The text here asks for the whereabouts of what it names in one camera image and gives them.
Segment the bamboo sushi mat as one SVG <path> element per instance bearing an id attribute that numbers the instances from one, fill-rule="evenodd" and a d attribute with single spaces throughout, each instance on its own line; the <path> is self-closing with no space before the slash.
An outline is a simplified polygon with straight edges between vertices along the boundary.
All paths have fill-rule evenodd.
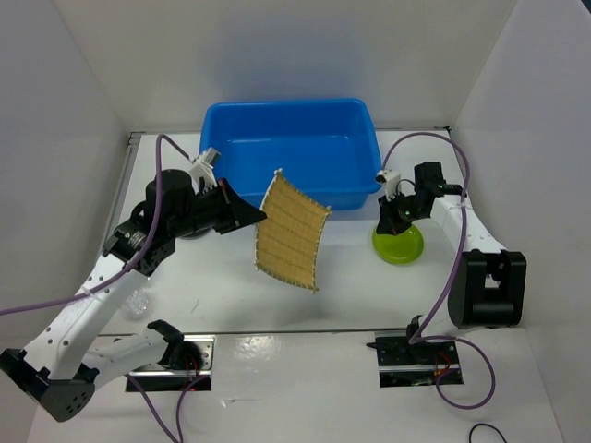
<path id="1" fill-rule="evenodd" d="M 317 292 L 320 238 L 332 208 L 305 195 L 278 169 L 260 209 L 267 218 L 255 229 L 255 269 L 282 283 Z"/>

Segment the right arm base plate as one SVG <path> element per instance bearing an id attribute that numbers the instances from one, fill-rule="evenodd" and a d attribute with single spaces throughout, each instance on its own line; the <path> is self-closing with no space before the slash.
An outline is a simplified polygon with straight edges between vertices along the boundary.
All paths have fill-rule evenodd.
<path id="1" fill-rule="evenodd" d="M 377 359 L 380 386 L 385 388 L 462 385 L 464 379 L 452 341 L 410 345 L 401 330 L 376 332 L 366 344 Z"/>

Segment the green round plate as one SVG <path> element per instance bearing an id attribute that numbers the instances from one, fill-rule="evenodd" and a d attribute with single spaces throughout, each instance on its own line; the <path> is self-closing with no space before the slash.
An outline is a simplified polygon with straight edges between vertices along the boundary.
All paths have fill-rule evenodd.
<path id="1" fill-rule="evenodd" d="M 385 262 L 406 266 L 417 261 L 424 250 L 422 233 L 412 225 L 403 233 L 393 234 L 391 230 L 380 228 L 377 224 L 371 241 L 377 255 Z"/>

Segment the black round plate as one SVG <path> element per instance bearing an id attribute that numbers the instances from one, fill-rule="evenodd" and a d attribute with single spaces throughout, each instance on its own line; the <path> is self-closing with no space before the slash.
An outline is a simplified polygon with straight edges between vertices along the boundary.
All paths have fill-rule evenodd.
<path id="1" fill-rule="evenodd" d="M 179 233 L 176 237 L 182 240 L 196 240 L 203 237 L 211 230 L 212 228 L 210 226 L 191 228 L 184 230 L 182 233 Z"/>

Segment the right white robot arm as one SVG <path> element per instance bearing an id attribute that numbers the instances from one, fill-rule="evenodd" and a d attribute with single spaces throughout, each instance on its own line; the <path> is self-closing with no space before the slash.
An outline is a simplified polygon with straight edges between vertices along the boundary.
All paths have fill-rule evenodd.
<path id="1" fill-rule="evenodd" d="M 403 178 L 386 169 L 377 182 L 380 217 L 372 244 L 384 261 L 409 265 L 424 250 L 416 222 L 435 222 L 454 246 L 456 256 L 441 296 L 430 311 L 415 316 L 406 328 L 404 351 L 416 363 L 426 362 L 437 342 L 470 329 L 499 329 L 517 325 L 525 295 L 526 259 L 496 240 L 478 218 L 463 187 L 448 183 L 437 162 L 414 169 L 413 190 L 405 194 Z"/>

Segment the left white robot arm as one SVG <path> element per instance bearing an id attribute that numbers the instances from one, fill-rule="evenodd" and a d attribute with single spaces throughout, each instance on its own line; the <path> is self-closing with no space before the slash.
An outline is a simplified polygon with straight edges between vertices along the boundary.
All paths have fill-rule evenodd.
<path id="1" fill-rule="evenodd" d="M 162 172 L 105 243 L 87 279 L 91 289 L 24 348 L 4 350 L 2 372 L 58 423 L 80 413 L 97 389 L 145 365 L 198 373 L 203 367 L 198 345 L 164 320 L 106 346 L 93 344 L 124 302 L 175 252 L 176 239 L 209 230 L 226 234 L 266 217 L 224 178 L 197 191 L 188 173 Z"/>

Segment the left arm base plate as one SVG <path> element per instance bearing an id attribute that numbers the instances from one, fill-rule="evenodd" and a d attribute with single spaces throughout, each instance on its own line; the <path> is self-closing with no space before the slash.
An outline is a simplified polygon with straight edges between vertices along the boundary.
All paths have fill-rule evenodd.
<path id="1" fill-rule="evenodd" d="M 190 391 L 210 391 L 211 371 L 215 347 L 214 335 L 187 335 L 200 350 L 200 369 L 196 369 L 191 357 L 182 357 L 180 366 L 169 369 L 158 364 L 141 366 L 130 375 L 146 392 L 181 392 L 194 380 Z"/>

